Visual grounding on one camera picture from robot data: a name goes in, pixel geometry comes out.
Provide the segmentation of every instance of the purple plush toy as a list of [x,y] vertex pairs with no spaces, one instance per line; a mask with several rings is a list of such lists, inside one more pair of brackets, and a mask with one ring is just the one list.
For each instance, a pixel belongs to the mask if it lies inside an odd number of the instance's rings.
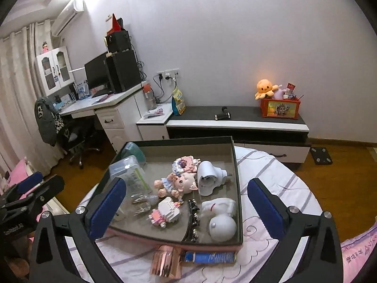
[[272,96],[273,99],[281,100],[283,99],[283,95],[285,93],[285,89],[282,89],[283,85],[279,85],[278,90],[275,91],[274,95]]

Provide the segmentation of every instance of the snack bag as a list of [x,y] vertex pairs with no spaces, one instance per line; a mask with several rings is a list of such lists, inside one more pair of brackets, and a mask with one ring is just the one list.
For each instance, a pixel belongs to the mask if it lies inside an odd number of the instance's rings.
[[182,115],[186,109],[182,92],[177,87],[173,90],[172,108],[174,115]]

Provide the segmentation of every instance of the storage box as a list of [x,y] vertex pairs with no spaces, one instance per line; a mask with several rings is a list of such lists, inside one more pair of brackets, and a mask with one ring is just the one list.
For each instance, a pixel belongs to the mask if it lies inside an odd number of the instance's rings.
[[[172,163],[179,157],[192,155],[201,161],[210,161],[214,166],[225,169],[231,175],[232,181],[216,187],[210,196],[200,196],[193,191],[183,196],[184,203],[180,206],[180,217],[177,221],[167,223],[166,228],[154,226],[148,220],[151,213],[145,212],[137,216],[128,216],[121,221],[112,221],[109,228],[121,236],[135,241],[149,242],[155,245],[171,245],[184,250],[193,251],[237,251],[243,243],[241,193],[237,171],[237,161],[231,137],[183,138],[171,140],[136,141],[146,157],[143,170],[146,182],[153,188],[156,179],[166,178],[172,172]],[[121,159],[120,151],[112,163]],[[100,193],[109,182],[107,171],[102,178],[95,194]],[[183,241],[189,227],[189,204],[187,200],[195,199],[199,208],[203,201],[227,197],[237,203],[237,214],[233,217],[237,225],[236,234],[229,241],[218,243],[211,239],[209,221],[211,218],[201,218],[198,227],[198,242]]]
[[299,117],[300,103],[297,98],[282,100],[264,98],[261,100],[262,116],[297,119]]

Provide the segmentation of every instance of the red storage box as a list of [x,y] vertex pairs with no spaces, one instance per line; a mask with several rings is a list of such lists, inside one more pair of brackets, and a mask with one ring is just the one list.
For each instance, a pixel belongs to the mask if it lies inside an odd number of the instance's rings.
[[300,103],[297,98],[282,100],[264,98],[261,100],[262,116],[297,119],[299,117]]

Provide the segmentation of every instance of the curtain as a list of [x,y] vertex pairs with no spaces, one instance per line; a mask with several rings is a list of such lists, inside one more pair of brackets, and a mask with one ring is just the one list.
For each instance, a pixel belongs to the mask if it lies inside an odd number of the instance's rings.
[[12,33],[8,39],[0,39],[2,170],[13,169],[20,159],[27,157],[36,170],[47,175],[63,157],[59,147],[42,141],[34,116],[34,103],[42,95],[34,60],[42,53],[43,42],[52,49],[50,31],[50,20],[46,20],[42,25],[30,24],[28,29]]

